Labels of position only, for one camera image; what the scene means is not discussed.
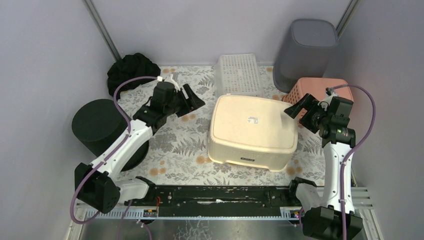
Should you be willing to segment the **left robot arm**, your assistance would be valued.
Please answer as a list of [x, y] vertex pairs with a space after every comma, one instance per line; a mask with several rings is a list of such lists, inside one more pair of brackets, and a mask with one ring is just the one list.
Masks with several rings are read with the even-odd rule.
[[141, 177], [117, 180], [130, 158], [147, 143], [171, 115], [185, 116], [205, 105], [188, 84], [158, 81], [152, 96], [135, 113], [129, 126], [90, 164], [80, 163], [74, 170], [75, 192], [71, 208], [80, 200], [107, 214], [117, 204], [137, 199], [148, 206], [155, 200], [151, 184]]

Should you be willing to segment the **pink plastic basket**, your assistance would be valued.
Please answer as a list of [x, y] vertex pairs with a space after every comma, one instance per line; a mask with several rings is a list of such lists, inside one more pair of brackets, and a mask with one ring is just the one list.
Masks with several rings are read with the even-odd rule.
[[[302, 77], [294, 85], [288, 94], [283, 98], [283, 102], [294, 105], [306, 94], [311, 94], [318, 101], [323, 101], [326, 95], [326, 88], [332, 88], [339, 85], [348, 84], [345, 80], [339, 78], [322, 78], [322, 77]], [[354, 101], [352, 92], [349, 87], [339, 88], [335, 90], [339, 97]], [[300, 126], [299, 120], [306, 114], [306, 110], [302, 109], [296, 116], [297, 123]]]

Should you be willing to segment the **grey mesh waste bin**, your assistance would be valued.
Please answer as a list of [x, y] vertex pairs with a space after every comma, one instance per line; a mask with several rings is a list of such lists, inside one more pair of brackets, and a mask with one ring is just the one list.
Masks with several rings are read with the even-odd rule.
[[285, 34], [273, 66], [273, 83], [289, 93], [300, 78], [320, 78], [338, 46], [332, 23], [322, 19], [294, 20]]

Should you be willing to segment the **white perforated plastic basket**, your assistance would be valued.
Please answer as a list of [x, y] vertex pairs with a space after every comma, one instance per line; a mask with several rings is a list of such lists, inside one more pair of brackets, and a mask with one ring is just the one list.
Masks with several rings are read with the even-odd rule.
[[262, 78], [253, 53], [223, 54], [214, 67], [215, 96], [240, 95], [263, 98]]

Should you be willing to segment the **cream plastic storage basket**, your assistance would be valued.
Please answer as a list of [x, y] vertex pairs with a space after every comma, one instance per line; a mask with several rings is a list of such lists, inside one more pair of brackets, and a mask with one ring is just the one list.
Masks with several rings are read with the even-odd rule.
[[208, 157], [281, 172], [297, 149], [298, 121], [285, 113], [292, 104], [244, 95], [222, 95], [211, 116]]

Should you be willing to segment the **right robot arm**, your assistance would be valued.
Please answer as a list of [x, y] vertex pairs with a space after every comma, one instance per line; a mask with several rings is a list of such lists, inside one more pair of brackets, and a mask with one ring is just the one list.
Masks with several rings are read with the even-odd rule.
[[351, 163], [356, 146], [356, 132], [348, 127], [353, 101], [331, 95], [324, 103], [305, 94], [297, 103], [284, 110], [322, 140], [325, 158], [323, 195], [317, 185], [296, 177], [290, 182], [287, 201], [301, 205], [298, 218], [305, 236], [317, 240], [352, 240], [363, 227], [363, 219], [355, 214], [351, 193]]

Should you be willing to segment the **large black round bin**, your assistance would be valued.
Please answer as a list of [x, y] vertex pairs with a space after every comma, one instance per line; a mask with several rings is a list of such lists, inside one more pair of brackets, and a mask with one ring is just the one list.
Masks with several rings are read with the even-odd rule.
[[[93, 100], [81, 107], [71, 124], [75, 137], [96, 157], [100, 157], [120, 136], [128, 134], [128, 124], [110, 99]], [[123, 166], [121, 172], [138, 166], [147, 156], [149, 140], [141, 145]], [[98, 163], [90, 166], [80, 163], [75, 175], [88, 174]]]

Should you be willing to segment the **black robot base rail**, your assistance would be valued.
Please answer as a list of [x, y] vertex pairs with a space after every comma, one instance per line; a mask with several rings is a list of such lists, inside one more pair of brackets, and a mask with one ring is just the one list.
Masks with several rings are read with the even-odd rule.
[[159, 217], [281, 217], [301, 202], [287, 186], [154, 185], [135, 207], [151, 207]]

